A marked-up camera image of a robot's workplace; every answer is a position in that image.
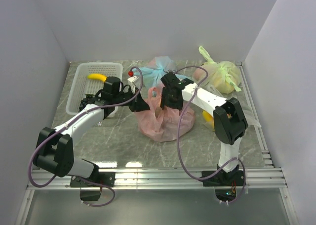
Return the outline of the single yellow banana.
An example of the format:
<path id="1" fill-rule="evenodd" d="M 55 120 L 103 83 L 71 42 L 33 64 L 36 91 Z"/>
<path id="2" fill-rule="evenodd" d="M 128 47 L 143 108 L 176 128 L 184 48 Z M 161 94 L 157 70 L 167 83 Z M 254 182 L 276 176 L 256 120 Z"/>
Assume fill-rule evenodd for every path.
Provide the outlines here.
<path id="1" fill-rule="evenodd" d="M 92 80 L 99 80 L 99 81 L 105 82 L 107 79 L 107 76 L 105 76 L 103 74 L 93 73 L 93 74 L 87 75 L 87 78 L 92 79 Z"/>

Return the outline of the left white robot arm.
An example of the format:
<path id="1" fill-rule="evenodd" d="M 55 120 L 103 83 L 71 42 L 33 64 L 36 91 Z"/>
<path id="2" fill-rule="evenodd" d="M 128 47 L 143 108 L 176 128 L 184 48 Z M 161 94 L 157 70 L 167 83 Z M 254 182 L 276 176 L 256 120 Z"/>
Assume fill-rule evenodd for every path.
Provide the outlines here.
<path id="1" fill-rule="evenodd" d="M 99 167 L 75 157 L 74 146 L 88 129 L 109 117 L 116 107 L 127 106 L 131 112 L 148 110 L 141 88 L 135 84 L 142 80 L 141 76 L 133 76 L 123 85 L 119 78 L 108 77 L 102 89 L 80 102 L 79 113 L 73 118 L 53 129 L 45 127 L 40 131 L 29 167 L 37 166 L 54 177 L 75 176 L 87 186 L 98 184 Z"/>

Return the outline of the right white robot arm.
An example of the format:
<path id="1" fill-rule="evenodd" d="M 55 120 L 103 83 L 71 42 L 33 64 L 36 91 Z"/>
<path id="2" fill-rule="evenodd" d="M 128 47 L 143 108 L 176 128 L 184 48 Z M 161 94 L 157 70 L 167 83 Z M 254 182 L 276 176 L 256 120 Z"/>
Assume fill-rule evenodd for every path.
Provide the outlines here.
<path id="1" fill-rule="evenodd" d="M 248 123 L 240 102 L 236 98 L 226 99 L 216 96 L 189 79 L 179 80 L 175 73 L 169 72 L 161 78 L 164 87 L 160 107 L 169 107 L 180 111 L 177 126 L 177 152 L 180 164 L 185 173 L 198 181 L 209 180 L 217 175 L 219 183 L 229 185 L 234 179 L 234 171 L 242 161 L 238 158 L 239 146 Z M 208 112 L 214 120 L 215 135 L 221 142 L 219 168 L 209 176 L 198 178 L 185 167 L 180 152 L 180 126 L 184 113 L 193 103 Z"/>

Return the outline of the pink plastic bag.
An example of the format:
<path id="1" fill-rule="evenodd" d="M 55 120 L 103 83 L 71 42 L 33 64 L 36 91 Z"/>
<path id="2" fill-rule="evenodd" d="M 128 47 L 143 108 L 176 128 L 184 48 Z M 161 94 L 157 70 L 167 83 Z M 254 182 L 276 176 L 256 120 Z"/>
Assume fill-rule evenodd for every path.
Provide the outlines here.
<path id="1" fill-rule="evenodd" d="M 188 107 L 183 117 L 181 111 L 166 107 L 160 108 L 161 90 L 152 87 L 148 90 L 148 98 L 145 100 L 150 110 L 136 112 L 138 129 L 145 136 L 156 142 L 174 141 L 179 136 L 188 133 L 195 123 L 195 112 Z"/>

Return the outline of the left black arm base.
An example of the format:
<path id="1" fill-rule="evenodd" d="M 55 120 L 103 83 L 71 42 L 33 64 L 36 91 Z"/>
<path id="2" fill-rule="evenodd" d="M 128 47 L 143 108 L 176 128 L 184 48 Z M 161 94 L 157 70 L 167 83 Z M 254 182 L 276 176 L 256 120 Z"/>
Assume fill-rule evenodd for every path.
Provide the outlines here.
<path id="1" fill-rule="evenodd" d="M 72 176 L 70 188 L 80 189 L 79 197 L 82 203 L 91 207 L 102 207 L 110 204 L 115 199 L 116 193 L 113 190 L 115 177 L 115 172 L 98 172 L 96 176 L 91 178 Z M 104 189 L 112 192 L 112 198 L 104 204 L 92 204 L 92 202 L 99 201 Z"/>

